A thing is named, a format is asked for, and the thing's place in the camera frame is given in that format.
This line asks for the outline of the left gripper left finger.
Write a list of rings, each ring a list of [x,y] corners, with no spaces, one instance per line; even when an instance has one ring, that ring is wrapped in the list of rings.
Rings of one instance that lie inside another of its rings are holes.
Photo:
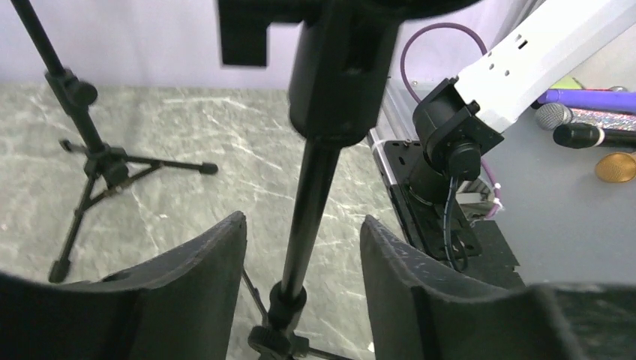
[[[240,211],[96,282],[1,276],[3,359],[224,359],[247,247]]]

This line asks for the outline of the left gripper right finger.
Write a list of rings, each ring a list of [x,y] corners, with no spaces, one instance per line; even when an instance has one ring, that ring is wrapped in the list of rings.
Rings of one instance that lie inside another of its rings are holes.
[[[503,289],[402,242],[360,230],[377,359],[633,359],[635,288],[540,283]]]

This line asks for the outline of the black tripod stand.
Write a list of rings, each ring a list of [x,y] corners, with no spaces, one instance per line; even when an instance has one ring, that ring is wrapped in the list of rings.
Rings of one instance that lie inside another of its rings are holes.
[[[303,286],[342,149],[377,123],[402,23],[448,14],[467,1],[219,1],[225,65],[265,67],[269,26],[302,26],[289,83],[289,119],[304,152],[283,276],[248,343],[261,359],[291,359],[307,300]]]
[[[63,247],[49,270],[48,281],[60,284],[66,280],[71,269],[71,252],[84,215],[91,207],[164,167],[214,175],[218,172],[218,165],[137,157],[121,147],[112,147],[104,142],[89,113],[90,106],[98,98],[98,90],[62,64],[30,1],[13,1],[12,5],[46,67],[45,78],[49,87],[83,140],[82,145],[73,144],[68,139],[59,141],[64,151],[79,153],[86,158],[85,186],[73,211],[73,220]]]

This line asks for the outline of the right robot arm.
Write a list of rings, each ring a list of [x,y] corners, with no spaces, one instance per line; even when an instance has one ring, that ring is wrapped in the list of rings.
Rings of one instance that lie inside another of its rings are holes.
[[[635,24],[632,0],[545,1],[415,108],[423,161],[407,183],[434,205],[477,179],[481,157],[554,83]]]

